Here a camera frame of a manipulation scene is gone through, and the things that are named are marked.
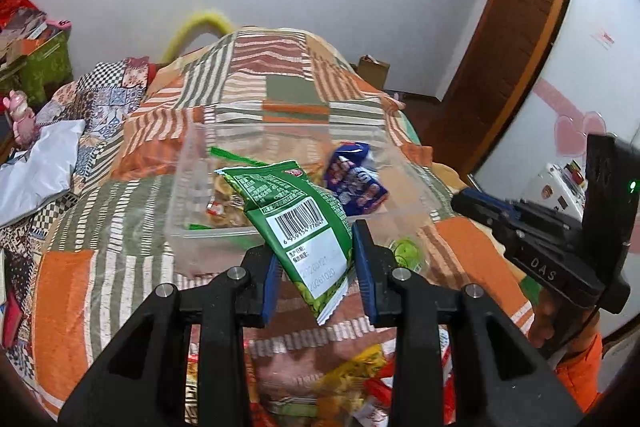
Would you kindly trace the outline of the right hand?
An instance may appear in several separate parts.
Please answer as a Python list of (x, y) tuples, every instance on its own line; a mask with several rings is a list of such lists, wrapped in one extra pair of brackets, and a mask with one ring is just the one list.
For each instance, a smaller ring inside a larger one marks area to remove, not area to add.
[[(535, 308), (535, 317), (532, 326), (528, 332), (528, 338), (535, 348), (541, 348), (544, 343), (551, 339), (554, 335), (553, 320), (558, 314), (563, 300), (547, 291), (546, 288), (541, 289), (538, 297), (538, 305)], [(568, 353), (579, 353), (586, 351), (593, 343), (593, 339), (600, 334), (599, 322), (600, 313), (594, 311), (582, 311), (580, 319), (585, 324), (582, 332), (568, 344)]]

